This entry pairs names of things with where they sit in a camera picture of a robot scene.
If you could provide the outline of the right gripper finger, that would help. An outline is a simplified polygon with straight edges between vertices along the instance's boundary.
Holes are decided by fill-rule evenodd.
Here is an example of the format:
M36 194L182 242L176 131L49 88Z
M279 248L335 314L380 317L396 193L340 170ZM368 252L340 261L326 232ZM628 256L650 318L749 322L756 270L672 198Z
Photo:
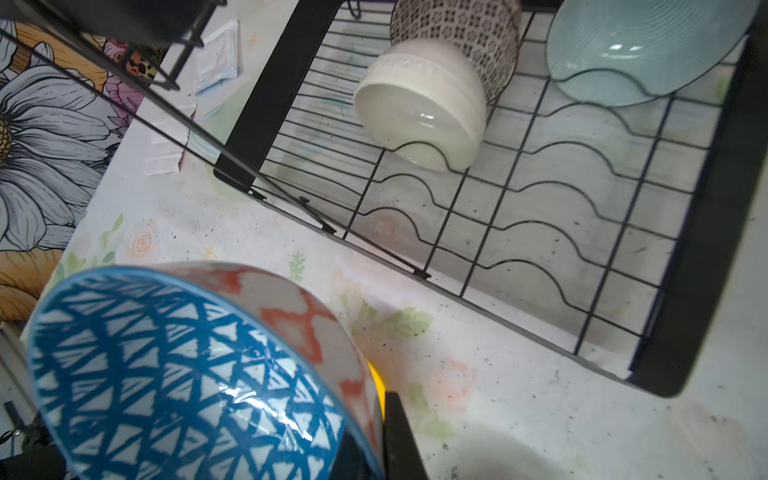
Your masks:
M393 391L385 395L384 459L388 480L428 480L403 403Z

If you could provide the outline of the yellow bowl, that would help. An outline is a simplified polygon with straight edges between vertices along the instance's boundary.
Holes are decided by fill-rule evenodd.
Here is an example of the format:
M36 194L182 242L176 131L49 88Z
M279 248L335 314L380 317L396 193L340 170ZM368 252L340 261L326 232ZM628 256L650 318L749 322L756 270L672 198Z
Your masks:
M385 420L385 418L386 418L386 394L387 394L387 387L386 387L386 385L385 385L381 375L379 374L377 369L374 367L374 365L370 361L367 362L367 365L368 365L368 368L369 368L369 370L371 372L372 378L374 380L374 384L375 384L375 388L376 388L376 392L377 392L377 398L378 398L379 406L380 406L381 417L382 417L382 420Z

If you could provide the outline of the blue patterned bowl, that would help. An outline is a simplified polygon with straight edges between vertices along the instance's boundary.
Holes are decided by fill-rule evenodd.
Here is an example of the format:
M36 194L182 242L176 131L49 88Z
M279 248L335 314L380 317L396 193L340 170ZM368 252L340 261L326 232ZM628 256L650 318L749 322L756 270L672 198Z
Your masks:
M237 263L80 271L38 303L39 410L82 479L382 479L369 366L312 293Z

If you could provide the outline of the cream white bowl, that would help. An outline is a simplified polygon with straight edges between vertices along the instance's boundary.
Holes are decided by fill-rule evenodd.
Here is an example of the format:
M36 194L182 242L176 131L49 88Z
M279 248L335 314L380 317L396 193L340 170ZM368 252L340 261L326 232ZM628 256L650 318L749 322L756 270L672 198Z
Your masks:
M363 128L386 150L441 172L469 168L486 129L480 77L444 40L393 45L367 68L353 106Z

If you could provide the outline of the black white patterned bowl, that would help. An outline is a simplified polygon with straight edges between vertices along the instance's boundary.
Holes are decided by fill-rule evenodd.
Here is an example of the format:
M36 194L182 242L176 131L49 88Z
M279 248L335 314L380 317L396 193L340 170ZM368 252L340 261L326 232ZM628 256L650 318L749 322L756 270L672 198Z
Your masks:
M456 46L473 64L492 101L510 82L519 56L522 5L516 0L399 0L390 19L390 38L440 39Z

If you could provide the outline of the mint green bowl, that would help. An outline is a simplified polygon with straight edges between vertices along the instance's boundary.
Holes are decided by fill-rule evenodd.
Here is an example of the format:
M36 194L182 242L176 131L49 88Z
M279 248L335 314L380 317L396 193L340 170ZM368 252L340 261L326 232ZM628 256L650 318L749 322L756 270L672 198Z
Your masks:
M579 102L624 107L673 93L741 41L756 1L565 1L550 25L552 82Z

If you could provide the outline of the clear ribbed plastic packet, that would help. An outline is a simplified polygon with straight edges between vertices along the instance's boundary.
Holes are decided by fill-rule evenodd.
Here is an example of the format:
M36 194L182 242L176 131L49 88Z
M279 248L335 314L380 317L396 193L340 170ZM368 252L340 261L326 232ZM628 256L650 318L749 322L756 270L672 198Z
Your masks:
M154 176L177 173L190 130L154 104L144 116L160 133L151 131L143 163L143 174Z

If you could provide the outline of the clear square plastic packet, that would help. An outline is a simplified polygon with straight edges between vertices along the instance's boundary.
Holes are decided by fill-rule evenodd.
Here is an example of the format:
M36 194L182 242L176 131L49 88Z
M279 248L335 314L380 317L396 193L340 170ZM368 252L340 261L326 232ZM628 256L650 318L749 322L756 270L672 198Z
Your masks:
M239 22L226 22L205 37L203 43L194 60L195 94L239 76Z

